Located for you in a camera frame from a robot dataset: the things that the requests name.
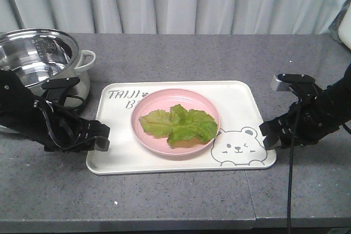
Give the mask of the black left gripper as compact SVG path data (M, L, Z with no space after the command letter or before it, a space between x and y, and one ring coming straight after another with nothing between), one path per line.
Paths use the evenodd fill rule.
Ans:
M108 151L110 127L106 124L98 120L88 121L66 110L52 112L41 109L41 113L48 136L43 143L45 151Z

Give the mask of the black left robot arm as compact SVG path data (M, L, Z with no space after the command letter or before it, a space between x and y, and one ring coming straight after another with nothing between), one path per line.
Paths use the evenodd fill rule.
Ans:
M65 106L78 77L45 81L42 96L32 93L11 70L1 71L1 125L44 146L45 151L107 151L110 128L81 118Z

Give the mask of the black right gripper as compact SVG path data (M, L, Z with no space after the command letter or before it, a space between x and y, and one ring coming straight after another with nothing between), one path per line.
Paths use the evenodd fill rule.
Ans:
M294 106L288 113L259 125L267 151L296 145L314 145L326 135L338 130L340 111L329 102L312 100Z

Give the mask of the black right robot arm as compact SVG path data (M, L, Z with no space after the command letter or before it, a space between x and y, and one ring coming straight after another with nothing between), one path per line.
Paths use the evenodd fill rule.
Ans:
M259 126L266 150L315 145L350 121L350 67L324 90L311 76L288 73L274 76L272 88L292 92L298 101L283 115Z

